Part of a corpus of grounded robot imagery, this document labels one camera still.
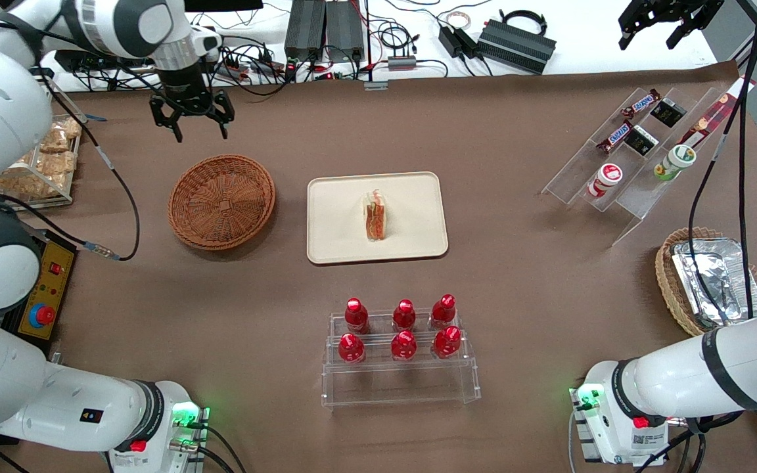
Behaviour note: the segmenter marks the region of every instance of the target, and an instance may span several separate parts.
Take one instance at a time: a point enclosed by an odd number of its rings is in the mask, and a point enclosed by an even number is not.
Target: green light
[[[185,427],[186,425],[189,425],[190,422],[197,421],[199,414],[200,408],[195,405],[194,402],[181,402],[180,404],[174,405],[174,408],[172,409],[172,420],[176,425]]]
[[[598,398],[602,395],[602,384],[583,384],[583,386],[580,386],[580,388],[577,389],[577,396],[579,396],[580,401],[583,401],[583,404],[592,404],[592,406],[597,406],[598,404],[600,404],[600,400]]]

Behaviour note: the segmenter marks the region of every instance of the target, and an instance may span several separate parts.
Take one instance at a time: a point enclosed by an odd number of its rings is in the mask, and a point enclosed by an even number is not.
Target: red bottle
[[[337,345],[337,354],[347,363],[360,363],[366,359],[364,342],[352,333],[344,333]]]
[[[346,312],[343,314],[346,327],[350,332],[367,335],[370,332],[370,321],[367,319],[367,308],[360,300],[352,298],[346,302]]]
[[[460,350],[460,329],[451,325],[434,336],[432,353],[440,359],[447,359]]]
[[[393,360],[407,361],[414,357],[417,352],[417,339],[410,330],[402,330],[393,337],[390,342],[390,353],[393,354]]]
[[[417,312],[414,312],[414,304],[408,299],[402,299],[396,310],[393,311],[393,329],[396,332],[411,330],[417,321]]]
[[[432,308],[428,326],[434,330],[442,330],[451,325],[455,314],[457,314],[457,309],[454,308],[454,296],[446,294]]]

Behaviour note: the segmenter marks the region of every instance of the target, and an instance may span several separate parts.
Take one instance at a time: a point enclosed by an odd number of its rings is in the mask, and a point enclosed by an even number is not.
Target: plastic-wrapped sandwich
[[[364,217],[367,224],[367,238],[371,242],[384,240],[384,230],[387,227],[387,209],[384,197],[376,189],[364,196]]]

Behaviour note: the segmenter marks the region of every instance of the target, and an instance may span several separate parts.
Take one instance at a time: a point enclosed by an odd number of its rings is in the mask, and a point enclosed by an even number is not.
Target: yellow control panel
[[[57,312],[60,311],[63,292],[74,262],[73,252],[51,240],[45,243],[39,267],[39,279],[28,297],[28,303],[20,318],[19,333],[44,340],[51,339],[51,331],[57,322]],[[50,307],[54,318],[50,323],[38,328],[31,325],[30,314],[33,309],[36,312],[36,309],[41,306]]]

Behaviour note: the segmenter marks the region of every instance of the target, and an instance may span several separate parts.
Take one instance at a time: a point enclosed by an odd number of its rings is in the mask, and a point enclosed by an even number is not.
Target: white table
[[[366,14],[365,0],[360,0],[361,11]],[[422,7],[406,0],[390,0],[401,9],[430,9],[433,13],[450,10],[457,5],[469,4],[469,0],[441,0],[438,5]],[[545,74],[573,74],[589,72],[619,72],[660,69],[692,69],[706,66],[717,62],[711,49],[706,44],[702,32],[695,31],[679,42],[675,50],[669,51],[664,42],[675,29],[676,24],[657,24],[639,32],[633,39],[627,51],[621,51],[618,40],[621,38],[621,30],[618,25],[618,17],[629,3],[628,0],[603,0],[601,2],[589,2],[586,0],[525,0],[520,3],[522,9],[532,10],[543,14],[549,27],[547,38],[557,42],[557,48],[545,68]],[[273,50],[273,59],[277,62],[285,62],[285,32],[288,29],[288,13],[271,8],[271,5],[288,10],[290,2],[287,0],[267,0],[264,9],[256,13],[249,25],[238,24],[239,16],[235,12],[208,13],[211,18],[202,18],[200,24],[215,26],[219,33],[226,35],[242,35],[264,42]],[[472,22],[466,32],[477,39],[484,27],[484,21],[499,19],[498,10],[505,13],[517,8],[517,3],[511,0],[490,0],[489,3],[474,8],[462,8],[471,17]],[[451,59],[438,39],[438,22],[425,12],[402,12],[393,8],[388,0],[369,0],[370,15],[395,18],[411,35],[420,35],[417,45],[417,59],[442,60],[448,65],[450,77],[465,77],[469,73],[463,67],[459,59]],[[187,13],[189,19],[195,17],[194,13]],[[250,12],[241,12],[241,18],[246,20]],[[537,31],[538,27],[529,19],[514,18],[509,22],[511,25],[530,31]],[[371,30],[375,30],[379,22],[371,22]],[[378,62],[378,54],[381,51],[379,41],[375,35],[371,38],[373,63]],[[243,45],[248,41],[243,39],[225,39],[225,44]],[[390,51],[384,48],[386,59]],[[468,60],[469,67],[476,75],[486,75],[486,67],[480,60]],[[503,65],[488,60],[493,74],[526,74],[515,67]],[[57,73],[55,81],[61,89],[66,91],[86,90],[71,74],[61,73],[61,68],[51,58],[46,58],[44,66],[51,67]],[[352,66],[348,63],[338,64],[333,68],[336,72],[350,73]],[[388,71],[386,67],[377,66],[373,72],[373,80],[388,80],[402,78],[429,78],[442,77],[444,69],[435,63],[428,66],[420,65],[412,71]],[[298,76],[302,81],[306,73]]]

